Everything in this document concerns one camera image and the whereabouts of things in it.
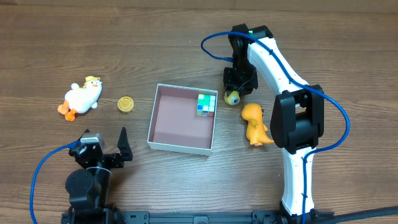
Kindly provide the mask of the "yellow one-eyed ball toy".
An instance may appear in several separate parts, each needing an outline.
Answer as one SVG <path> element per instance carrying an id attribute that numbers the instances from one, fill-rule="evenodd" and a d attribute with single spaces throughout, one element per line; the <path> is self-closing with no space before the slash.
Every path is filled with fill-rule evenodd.
<path id="1" fill-rule="evenodd" d="M 239 92 L 238 91 L 225 91 L 224 101 L 231 106 L 238 105 L 240 102 Z"/>

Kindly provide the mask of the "colourful puzzle cube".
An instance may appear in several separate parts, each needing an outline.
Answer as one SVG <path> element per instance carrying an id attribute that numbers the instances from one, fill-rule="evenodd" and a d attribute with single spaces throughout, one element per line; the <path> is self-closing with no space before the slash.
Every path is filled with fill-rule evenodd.
<path id="1" fill-rule="evenodd" d="M 214 117 L 216 110 L 216 96 L 198 95 L 197 116 Z"/>

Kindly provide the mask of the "orange dinosaur figure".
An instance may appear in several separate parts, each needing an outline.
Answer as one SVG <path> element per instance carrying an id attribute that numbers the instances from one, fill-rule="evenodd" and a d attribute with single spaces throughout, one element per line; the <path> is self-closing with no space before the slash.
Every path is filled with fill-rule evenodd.
<path id="1" fill-rule="evenodd" d="M 274 143 L 267 135 L 268 128 L 263 123 L 263 115 L 262 106 L 256 103 L 246 104 L 241 112 L 241 117 L 248 122 L 246 137 L 252 146 Z"/>

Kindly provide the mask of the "white box pink interior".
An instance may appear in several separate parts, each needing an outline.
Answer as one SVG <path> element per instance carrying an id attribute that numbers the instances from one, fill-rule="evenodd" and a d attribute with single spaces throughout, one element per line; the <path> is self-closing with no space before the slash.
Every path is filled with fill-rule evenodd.
<path id="1" fill-rule="evenodd" d="M 200 94 L 218 97 L 216 90 L 157 85 L 147 137 L 151 149 L 210 155 L 215 116 L 197 115 Z"/>

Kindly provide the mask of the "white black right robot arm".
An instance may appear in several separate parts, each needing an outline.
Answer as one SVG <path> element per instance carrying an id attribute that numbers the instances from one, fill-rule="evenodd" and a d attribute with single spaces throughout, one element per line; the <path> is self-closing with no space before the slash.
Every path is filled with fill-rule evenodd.
<path id="1" fill-rule="evenodd" d="M 313 158 L 306 163 L 302 159 L 315 150 L 323 135 L 324 99 L 304 89 L 308 83 L 282 56 L 266 26 L 234 26 L 228 40 L 233 48 L 233 65 L 224 69 L 225 102 L 236 105 L 242 96 L 258 88 L 258 75 L 275 95 L 269 127 L 284 160 L 284 194 L 276 223 L 314 223 L 317 212 L 310 192 L 312 179 L 302 174 L 312 170 Z"/>

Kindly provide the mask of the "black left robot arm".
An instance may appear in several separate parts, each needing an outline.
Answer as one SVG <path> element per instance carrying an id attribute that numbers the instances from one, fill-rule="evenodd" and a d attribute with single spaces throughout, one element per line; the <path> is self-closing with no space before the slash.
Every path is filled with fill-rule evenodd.
<path id="1" fill-rule="evenodd" d="M 108 203 L 111 171 L 124 167 L 133 155 L 122 128 L 117 147 L 119 152 L 105 154 L 104 139 L 99 133 L 86 130 L 69 155 L 81 166 L 66 179 L 70 207 L 61 217 L 62 224 L 126 224 L 120 209 Z"/>

